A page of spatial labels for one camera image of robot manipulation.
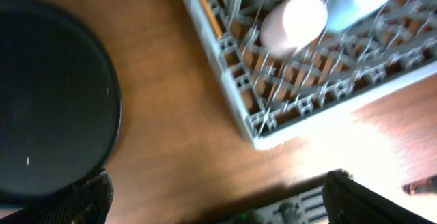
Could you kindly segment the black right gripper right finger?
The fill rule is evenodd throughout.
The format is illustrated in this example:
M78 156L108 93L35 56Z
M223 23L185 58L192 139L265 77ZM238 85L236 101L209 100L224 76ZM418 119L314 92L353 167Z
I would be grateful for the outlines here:
M432 223L365 188L340 171L327 173L322 196L330 224Z

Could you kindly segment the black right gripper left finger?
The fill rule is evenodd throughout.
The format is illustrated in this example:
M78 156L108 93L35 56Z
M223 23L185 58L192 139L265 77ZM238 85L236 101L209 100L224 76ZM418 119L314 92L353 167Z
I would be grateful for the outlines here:
M40 204L1 218L1 224L105 224L113 194L112 179L102 168Z

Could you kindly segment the pink cup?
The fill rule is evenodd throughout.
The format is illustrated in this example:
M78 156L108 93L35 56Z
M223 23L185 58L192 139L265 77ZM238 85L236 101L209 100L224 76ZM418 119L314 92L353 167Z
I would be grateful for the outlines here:
M325 0L285 0L264 18L259 39L270 55L283 57L316 39L327 19Z

